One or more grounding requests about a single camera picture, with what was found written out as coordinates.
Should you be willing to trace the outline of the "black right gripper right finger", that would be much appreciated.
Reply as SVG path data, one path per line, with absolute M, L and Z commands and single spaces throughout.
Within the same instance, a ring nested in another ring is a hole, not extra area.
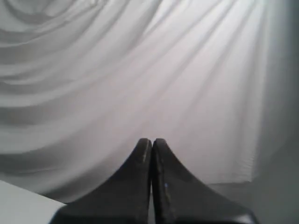
M 151 181 L 157 224 L 258 223 L 252 211 L 197 179 L 161 138 L 152 148 Z

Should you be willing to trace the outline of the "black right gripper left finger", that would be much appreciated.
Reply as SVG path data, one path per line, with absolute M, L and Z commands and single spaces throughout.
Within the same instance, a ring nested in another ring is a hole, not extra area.
M 142 138 L 122 166 L 98 188 L 61 207 L 54 224 L 146 224 L 152 144 Z

